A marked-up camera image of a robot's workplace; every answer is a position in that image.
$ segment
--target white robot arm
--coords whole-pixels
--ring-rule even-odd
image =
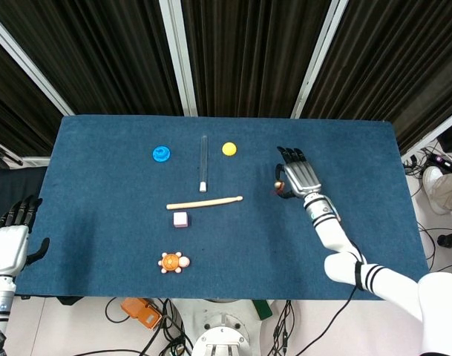
[[[27,256],[28,237],[41,202],[28,197],[0,219],[0,356],[6,355],[4,333],[16,290],[15,277],[25,266],[43,258],[49,247],[49,239],[44,239],[41,248]]]
[[[418,283],[375,263],[368,264],[357,246],[347,238],[330,199],[319,194],[321,184],[303,153],[281,148],[285,165],[275,169],[275,188],[287,199],[304,199],[304,208],[323,246],[338,252],[324,262],[327,276],[370,291],[404,309],[423,323],[421,355],[452,356],[452,274],[432,273]],[[285,172],[292,190],[284,193],[280,172]]]

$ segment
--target clear plastic tube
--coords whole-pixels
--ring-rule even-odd
[[[199,191],[205,193],[207,191],[206,182],[208,176],[208,137],[201,137],[201,164],[199,168]]]

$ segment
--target yellow disc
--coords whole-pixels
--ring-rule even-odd
[[[232,142],[226,142],[223,145],[223,154],[226,156],[234,156],[237,151],[238,148]]]

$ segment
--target robot finger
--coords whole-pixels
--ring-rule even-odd
[[[285,149],[288,152],[288,154],[292,157],[293,162],[300,161],[300,159],[298,158],[298,155],[295,153],[294,150],[292,150],[291,148],[285,148]]]
[[[296,154],[298,156],[298,159],[300,161],[302,161],[302,162],[306,162],[307,161],[307,159],[305,158],[305,155],[303,154],[303,152],[299,148],[294,148],[294,150],[295,150],[295,152],[296,152]]]
[[[278,146],[277,147],[278,151],[281,153],[282,157],[284,158],[285,163],[292,163],[292,157],[290,156],[290,154],[285,150],[285,148]]]
[[[36,212],[38,211],[38,207],[41,205],[42,199],[31,200],[30,205],[27,209],[26,217],[24,218],[23,225],[26,225],[29,228],[29,232],[33,229],[34,220],[36,218]]]
[[[28,198],[22,201],[21,205],[18,209],[18,214],[16,215],[15,223],[14,225],[21,225],[24,221],[24,216],[26,215],[27,207],[30,204],[30,201],[33,199],[33,196],[30,195]]]
[[[6,218],[6,222],[4,223],[5,226],[11,226],[14,223],[14,220],[16,218],[16,215],[18,214],[20,205],[21,205],[21,202],[17,202],[16,204],[13,204],[10,211],[8,211],[8,216]]]
[[[39,247],[39,250],[33,254],[26,256],[26,263],[24,265],[29,266],[31,263],[34,263],[34,262],[42,259],[48,252],[49,244],[50,244],[49,237],[45,237],[41,242],[41,246]]]
[[[280,180],[280,173],[284,172],[284,165],[280,163],[275,166],[275,180]]]
[[[4,227],[6,223],[6,218],[8,217],[8,212],[4,213],[4,215],[0,218],[0,228]]]
[[[278,196],[283,199],[296,198],[295,193],[293,193],[293,191],[288,191],[286,193],[280,193]]]

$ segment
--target blue disc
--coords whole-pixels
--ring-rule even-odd
[[[166,146],[158,146],[153,150],[153,159],[157,162],[165,162],[170,156],[171,152]]]

